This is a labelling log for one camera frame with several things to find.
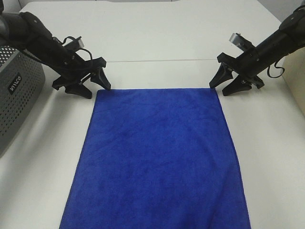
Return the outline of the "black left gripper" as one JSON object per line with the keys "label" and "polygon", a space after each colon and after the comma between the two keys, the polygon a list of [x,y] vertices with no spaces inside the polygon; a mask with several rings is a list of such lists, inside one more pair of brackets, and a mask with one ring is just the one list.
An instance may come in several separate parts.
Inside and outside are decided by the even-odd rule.
{"label": "black left gripper", "polygon": [[92,92],[83,85],[90,78],[90,81],[100,85],[105,90],[111,90],[111,84],[108,81],[103,69],[106,67],[106,61],[100,57],[90,61],[82,62],[83,67],[66,67],[61,69],[60,77],[52,83],[52,87],[59,90],[65,87],[65,93],[81,96],[86,99],[92,98]]}

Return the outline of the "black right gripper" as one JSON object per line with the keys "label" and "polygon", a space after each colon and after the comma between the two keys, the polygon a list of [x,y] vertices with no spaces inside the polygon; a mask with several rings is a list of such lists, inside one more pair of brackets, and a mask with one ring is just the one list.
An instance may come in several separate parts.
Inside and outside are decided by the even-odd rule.
{"label": "black right gripper", "polygon": [[217,57],[220,67],[213,79],[209,82],[210,88],[215,88],[225,81],[233,79],[232,72],[236,72],[238,76],[223,90],[224,96],[229,96],[234,93],[249,91],[252,84],[257,88],[264,86],[263,80],[257,75],[262,72],[265,67],[262,62],[250,58],[243,54],[238,58],[234,58],[225,53],[221,53]]}

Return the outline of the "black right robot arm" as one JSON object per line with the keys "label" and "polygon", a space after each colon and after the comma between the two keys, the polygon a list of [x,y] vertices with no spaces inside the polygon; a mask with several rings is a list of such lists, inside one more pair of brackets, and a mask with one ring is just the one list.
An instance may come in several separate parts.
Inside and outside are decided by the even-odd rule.
{"label": "black right robot arm", "polygon": [[210,88],[233,79],[232,72],[236,72],[237,77],[222,90],[224,96],[251,90],[252,85],[260,89],[264,86],[258,77],[260,72],[267,69],[269,75],[272,64],[276,65],[283,57],[305,46],[305,6],[295,9],[273,34],[257,46],[238,33],[232,34],[230,42],[243,53],[236,58],[225,53],[217,56],[220,67],[209,82]]}

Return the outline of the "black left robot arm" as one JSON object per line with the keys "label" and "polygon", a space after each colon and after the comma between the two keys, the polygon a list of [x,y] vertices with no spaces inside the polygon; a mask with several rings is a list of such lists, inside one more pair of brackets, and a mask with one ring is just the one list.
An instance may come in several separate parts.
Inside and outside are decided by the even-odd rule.
{"label": "black left robot arm", "polygon": [[84,86],[87,80],[110,90],[111,84],[103,70],[106,61],[102,57],[84,60],[77,54],[85,50],[81,37],[67,39],[70,42],[54,37],[30,12],[0,14],[1,42],[58,73],[59,78],[52,83],[55,90],[64,87],[67,94],[91,99],[91,91]]}

